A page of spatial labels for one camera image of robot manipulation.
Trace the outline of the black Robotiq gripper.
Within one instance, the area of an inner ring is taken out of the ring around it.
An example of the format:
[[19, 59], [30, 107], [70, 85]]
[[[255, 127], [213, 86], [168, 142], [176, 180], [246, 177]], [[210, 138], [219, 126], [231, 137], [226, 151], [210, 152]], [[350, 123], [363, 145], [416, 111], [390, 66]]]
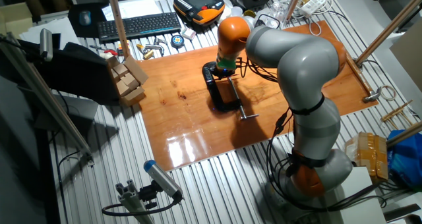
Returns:
[[235, 70], [231, 70], [231, 69], [220, 69], [218, 67], [214, 67], [212, 69], [212, 74], [216, 77], [218, 77], [219, 79], [222, 78], [226, 78], [229, 77], [233, 74], [235, 74]]

